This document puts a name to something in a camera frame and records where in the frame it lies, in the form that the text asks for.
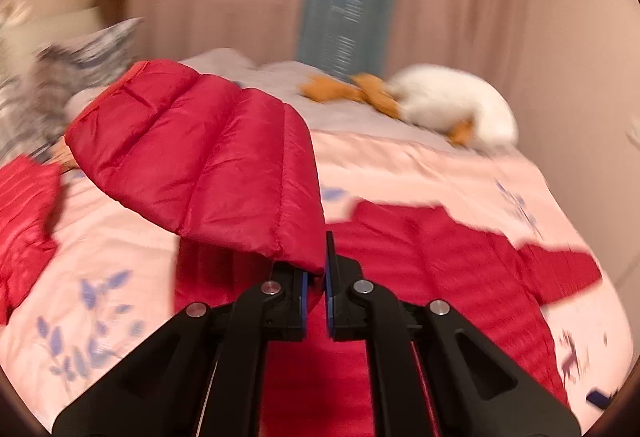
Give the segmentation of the white goose plush toy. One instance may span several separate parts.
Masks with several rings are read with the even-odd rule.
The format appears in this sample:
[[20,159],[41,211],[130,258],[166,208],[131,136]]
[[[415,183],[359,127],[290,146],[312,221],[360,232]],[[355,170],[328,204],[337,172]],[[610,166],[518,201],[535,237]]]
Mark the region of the white goose plush toy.
[[311,77],[300,93],[314,102],[367,103],[378,113],[444,134],[448,142],[480,152],[518,144],[518,123],[502,94],[474,74],[434,64],[414,64],[382,79],[369,73],[340,82]]

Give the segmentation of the pink deer print duvet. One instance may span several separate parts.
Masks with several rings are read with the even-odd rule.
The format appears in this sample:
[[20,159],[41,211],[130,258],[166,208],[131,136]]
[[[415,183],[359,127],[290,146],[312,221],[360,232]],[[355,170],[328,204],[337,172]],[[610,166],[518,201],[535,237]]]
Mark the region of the pink deer print duvet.
[[[442,206],[457,223],[495,232],[520,249],[586,253],[587,244],[555,202],[539,169],[521,154],[482,157],[358,134],[314,134],[321,196],[331,223],[352,218],[358,203]],[[80,172],[64,186],[52,261],[1,329],[1,365],[36,419],[51,426],[69,405],[174,311],[178,240],[113,201]],[[541,312],[553,339],[562,392],[582,429],[600,410],[590,391],[623,385],[632,345],[628,319],[607,275],[573,279],[567,298]],[[272,365],[303,365],[279,394],[306,384],[318,399],[286,423],[272,410],[268,436],[367,436],[373,431],[366,352],[334,344],[322,308],[307,338],[271,349]]]

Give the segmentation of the red down jacket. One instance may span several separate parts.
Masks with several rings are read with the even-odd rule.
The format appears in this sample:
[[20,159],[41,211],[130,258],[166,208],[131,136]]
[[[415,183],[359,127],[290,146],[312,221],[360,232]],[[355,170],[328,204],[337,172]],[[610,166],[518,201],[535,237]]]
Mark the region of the red down jacket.
[[[265,351],[258,433],[272,410],[297,421],[318,399],[306,384],[279,394],[267,377],[286,382],[303,365],[272,365],[269,353],[308,335],[311,313],[326,320],[326,242],[358,261],[364,277],[400,301],[454,307],[535,381],[570,409],[562,392],[553,339],[542,308],[567,298],[573,279],[591,284],[601,272],[588,253],[520,249],[495,232],[454,221],[442,206],[358,203],[352,218],[324,215],[316,152],[290,150],[275,160],[180,158],[142,148],[123,158],[80,158],[80,168],[107,196],[179,239],[175,315],[194,301],[227,305],[265,282],[277,263],[307,272],[306,333],[299,342],[271,341]],[[367,349],[366,375],[369,382]],[[369,382],[370,406],[373,407]]]
[[1,323],[9,322],[58,244],[50,220],[61,194],[61,171],[21,155],[1,167]]

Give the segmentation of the small orange plush toy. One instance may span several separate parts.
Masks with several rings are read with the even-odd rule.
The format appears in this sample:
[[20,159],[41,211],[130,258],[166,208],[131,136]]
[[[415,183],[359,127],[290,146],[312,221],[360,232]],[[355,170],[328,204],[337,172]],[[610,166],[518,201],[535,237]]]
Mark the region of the small orange plush toy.
[[55,144],[51,146],[50,152],[50,161],[60,165],[63,172],[70,171],[78,167],[73,153],[70,152],[70,148],[66,144],[64,137],[59,137],[58,140],[56,140]]

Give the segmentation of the plaid grey pillow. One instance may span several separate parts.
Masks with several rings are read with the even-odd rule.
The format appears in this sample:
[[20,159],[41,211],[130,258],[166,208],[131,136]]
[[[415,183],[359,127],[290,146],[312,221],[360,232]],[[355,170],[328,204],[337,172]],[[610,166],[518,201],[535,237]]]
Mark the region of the plaid grey pillow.
[[50,42],[36,50],[26,71],[1,75],[1,162],[30,155],[49,160],[68,125],[67,105],[78,93],[104,88],[134,64],[141,18],[95,33]]

